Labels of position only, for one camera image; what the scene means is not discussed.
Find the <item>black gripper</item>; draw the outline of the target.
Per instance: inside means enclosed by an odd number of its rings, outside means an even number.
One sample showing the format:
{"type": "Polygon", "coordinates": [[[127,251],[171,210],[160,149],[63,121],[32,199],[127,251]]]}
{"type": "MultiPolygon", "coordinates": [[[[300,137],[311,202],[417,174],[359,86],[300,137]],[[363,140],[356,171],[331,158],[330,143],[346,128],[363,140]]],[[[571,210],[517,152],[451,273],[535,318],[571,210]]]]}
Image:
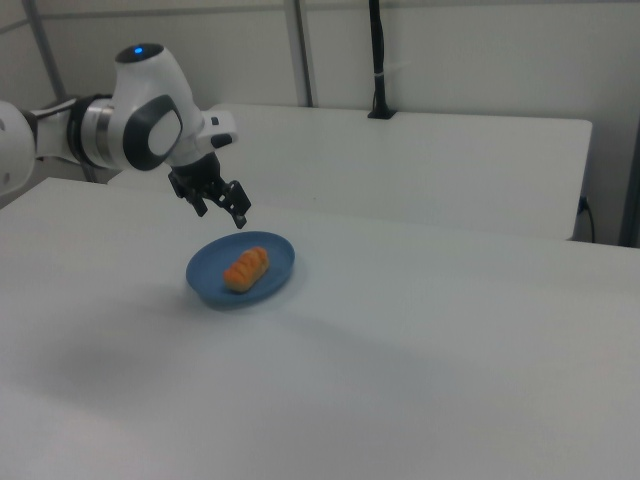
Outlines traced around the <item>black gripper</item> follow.
{"type": "Polygon", "coordinates": [[[227,183],[222,179],[215,153],[208,153],[189,165],[172,167],[168,178],[176,195],[187,199],[199,217],[208,211],[203,199],[207,198],[218,201],[218,206],[232,217],[238,229],[245,227],[251,201],[238,181],[227,183]]]}

